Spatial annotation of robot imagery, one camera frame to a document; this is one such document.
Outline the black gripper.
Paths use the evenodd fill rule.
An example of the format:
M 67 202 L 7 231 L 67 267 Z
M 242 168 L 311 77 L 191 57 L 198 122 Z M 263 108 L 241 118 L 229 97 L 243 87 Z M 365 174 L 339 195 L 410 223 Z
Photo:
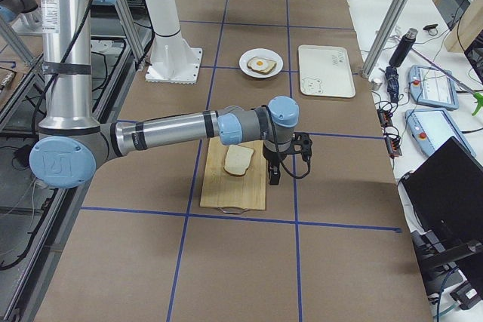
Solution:
M 292 155 L 293 153 L 294 147 L 292 143 L 290 143 L 285 150 L 277 152 L 275 149 L 275 143 L 269 140 L 263 141 L 263 156 L 268 161 L 270 185 L 279 184 L 281 163 L 288 155 Z

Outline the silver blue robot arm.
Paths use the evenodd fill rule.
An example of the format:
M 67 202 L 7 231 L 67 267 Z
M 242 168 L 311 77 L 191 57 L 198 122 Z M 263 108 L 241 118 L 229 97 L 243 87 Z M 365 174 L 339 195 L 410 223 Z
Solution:
M 134 123 L 100 123 L 94 117 L 92 100 L 93 2 L 41 0 L 46 80 L 41 102 L 46 115 L 34 122 L 38 142 L 29 155 L 38 179 L 70 189 L 90 180 L 107 161 L 130 152 L 214 137 L 225 146 L 262 141 L 273 185 L 288 155 L 300 154 L 309 161 L 311 140 L 296 131 L 299 107 L 285 96 L 250 110 L 230 106 Z
M 36 0 L 1 0 L 1 17 L 7 23 L 12 23 L 18 17 L 22 24 L 30 30 L 42 26 L 41 8 Z

